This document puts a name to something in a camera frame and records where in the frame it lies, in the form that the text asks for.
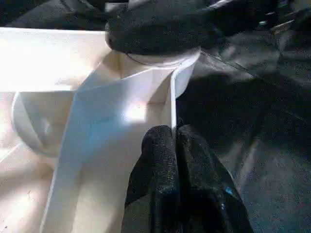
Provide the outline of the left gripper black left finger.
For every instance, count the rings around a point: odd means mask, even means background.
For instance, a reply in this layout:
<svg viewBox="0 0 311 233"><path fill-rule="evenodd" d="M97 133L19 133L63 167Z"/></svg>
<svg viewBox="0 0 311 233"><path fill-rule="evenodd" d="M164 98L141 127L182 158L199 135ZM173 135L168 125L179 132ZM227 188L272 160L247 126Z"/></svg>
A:
<svg viewBox="0 0 311 233"><path fill-rule="evenodd" d="M125 233L178 233L180 204L175 144L170 127L151 128L129 178L123 215Z"/></svg>

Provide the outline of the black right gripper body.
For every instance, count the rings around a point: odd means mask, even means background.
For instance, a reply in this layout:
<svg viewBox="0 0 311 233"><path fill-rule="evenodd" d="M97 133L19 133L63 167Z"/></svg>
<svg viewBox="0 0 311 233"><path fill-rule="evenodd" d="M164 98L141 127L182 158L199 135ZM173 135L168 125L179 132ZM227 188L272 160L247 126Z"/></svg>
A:
<svg viewBox="0 0 311 233"><path fill-rule="evenodd" d="M310 9L310 4L247 4L242 21L246 31L271 29L293 20L298 12Z"/></svg>

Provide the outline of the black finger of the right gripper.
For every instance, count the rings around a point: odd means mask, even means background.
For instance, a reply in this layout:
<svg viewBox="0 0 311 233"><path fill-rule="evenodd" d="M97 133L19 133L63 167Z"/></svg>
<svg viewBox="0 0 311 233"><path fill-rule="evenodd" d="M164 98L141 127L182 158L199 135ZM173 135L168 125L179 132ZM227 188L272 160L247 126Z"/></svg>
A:
<svg viewBox="0 0 311 233"><path fill-rule="evenodd" d="M165 55L215 44L223 33L208 18L209 0L141 0L109 14L106 42L112 50Z"/></svg>

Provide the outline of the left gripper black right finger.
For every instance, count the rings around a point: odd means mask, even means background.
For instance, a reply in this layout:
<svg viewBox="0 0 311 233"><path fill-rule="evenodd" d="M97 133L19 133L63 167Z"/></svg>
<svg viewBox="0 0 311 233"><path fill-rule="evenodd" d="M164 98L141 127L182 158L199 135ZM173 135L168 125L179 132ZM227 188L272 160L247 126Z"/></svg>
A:
<svg viewBox="0 0 311 233"><path fill-rule="evenodd" d="M186 233L251 233L248 213L228 170L190 125L176 132Z"/></svg>

